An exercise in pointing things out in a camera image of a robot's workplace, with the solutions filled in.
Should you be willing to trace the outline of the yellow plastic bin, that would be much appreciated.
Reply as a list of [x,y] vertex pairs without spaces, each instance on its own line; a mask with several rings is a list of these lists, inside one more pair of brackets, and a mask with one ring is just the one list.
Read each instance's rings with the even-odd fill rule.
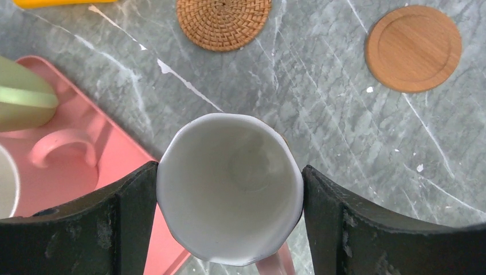
[[117,0],[13,0],[13,2],[23,9],[35,9],[40,7],[78,5],[86,3],[111,3]]

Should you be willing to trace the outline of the pink plastic tray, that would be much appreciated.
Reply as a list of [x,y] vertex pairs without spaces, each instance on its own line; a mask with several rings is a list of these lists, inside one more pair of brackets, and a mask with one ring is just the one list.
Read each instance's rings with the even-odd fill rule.
[[174,274],[156,161],[55,66],[1,58],[1,273]]

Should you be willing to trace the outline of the light green mug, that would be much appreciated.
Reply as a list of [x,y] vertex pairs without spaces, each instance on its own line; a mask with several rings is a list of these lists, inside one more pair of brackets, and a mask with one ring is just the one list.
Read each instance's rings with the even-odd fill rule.
[[28,68],[1,57],[1,131],[40,127],[54,116],[54,89]]

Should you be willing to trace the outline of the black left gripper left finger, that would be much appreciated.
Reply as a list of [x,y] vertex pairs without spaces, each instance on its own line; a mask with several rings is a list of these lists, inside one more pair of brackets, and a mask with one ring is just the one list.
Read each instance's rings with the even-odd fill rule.
[[143,274],[158,163],[30,217],[1,220],[2,274]]

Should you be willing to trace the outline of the light wooden round coaster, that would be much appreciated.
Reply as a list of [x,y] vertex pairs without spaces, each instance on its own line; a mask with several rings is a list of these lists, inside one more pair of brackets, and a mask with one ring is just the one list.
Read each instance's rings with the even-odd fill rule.
[[443,12],[423,5],[395,9],[369,32],[366,64],[390,89],[419,93],[446,81],[462,53],[457,25]]

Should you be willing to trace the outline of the woven rattan coaster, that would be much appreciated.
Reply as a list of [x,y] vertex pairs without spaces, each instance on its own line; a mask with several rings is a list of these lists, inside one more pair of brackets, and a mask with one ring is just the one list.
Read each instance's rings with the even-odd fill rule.
[[178,0],[176,13],[186,37],[203,49],[237,50],[254,40],[272,8],[271,0]]

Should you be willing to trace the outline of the pink mug white inside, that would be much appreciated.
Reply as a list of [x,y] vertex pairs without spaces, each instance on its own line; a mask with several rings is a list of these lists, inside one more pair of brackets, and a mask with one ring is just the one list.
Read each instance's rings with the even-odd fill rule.
[[288,143],[262,120],[210,113],[163,154],[156,199],[174,239],[203,261],[294,274],[286,243],[303,212],[304,183]]

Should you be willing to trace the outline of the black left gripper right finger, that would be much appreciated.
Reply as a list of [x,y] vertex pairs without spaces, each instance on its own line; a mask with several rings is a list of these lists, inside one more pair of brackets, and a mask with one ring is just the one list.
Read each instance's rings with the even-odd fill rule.
[[485,224],[421,221],[347,190],[312,166],[302,176],[315,274],[485,273]]

